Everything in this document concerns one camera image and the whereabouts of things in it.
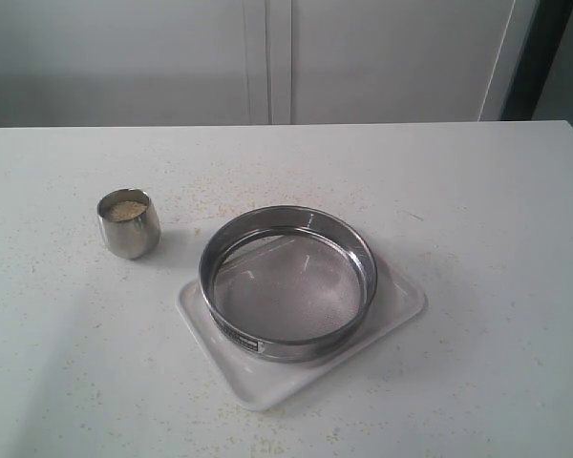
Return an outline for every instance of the white countertop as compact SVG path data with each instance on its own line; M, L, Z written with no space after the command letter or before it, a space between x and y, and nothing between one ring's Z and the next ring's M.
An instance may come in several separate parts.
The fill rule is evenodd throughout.
M153 198L127 261L97 201ZM428 309L265 413L175 310L209 219L302 204L381 243ZM0 458L573 456L563 122L0 130Z

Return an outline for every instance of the white tray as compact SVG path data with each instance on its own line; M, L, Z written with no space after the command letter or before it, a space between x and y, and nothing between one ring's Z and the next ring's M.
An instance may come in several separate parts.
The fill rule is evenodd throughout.
M425 308L422 289L394 266L378 263L378 289L368 316L350 339L333 353L305 363L273 363L249 355L215 325L199 282L179 293L177 308L206 358L219 370L237 403L266 410L309 385Z

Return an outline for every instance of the cabinet door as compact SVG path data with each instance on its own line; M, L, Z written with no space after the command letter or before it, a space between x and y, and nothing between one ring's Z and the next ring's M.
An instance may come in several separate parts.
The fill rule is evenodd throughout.
M267 123L263 7L1 0L0 126Z
M292 0L294 123L498 118L535 0Z

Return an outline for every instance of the sieve label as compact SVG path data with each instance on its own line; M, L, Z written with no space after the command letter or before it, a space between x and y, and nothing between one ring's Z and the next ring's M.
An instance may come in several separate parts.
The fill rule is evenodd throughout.
M252 351L259 351L259 343L257 341L253 341L252 339L248 339L246 336L243 336L239 332L230 329L223 323L221 323L221 329L227 335L229 339L234 341L236 344L239 344L245 348L248 348Z

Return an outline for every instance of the sieve mesh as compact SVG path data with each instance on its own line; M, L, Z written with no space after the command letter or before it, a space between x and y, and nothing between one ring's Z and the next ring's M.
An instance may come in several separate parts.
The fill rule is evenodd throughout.
M262 339L296 341L356 316L363 289L345 253L305 236L255 243L236 251L215 279L216 307L231 324Z

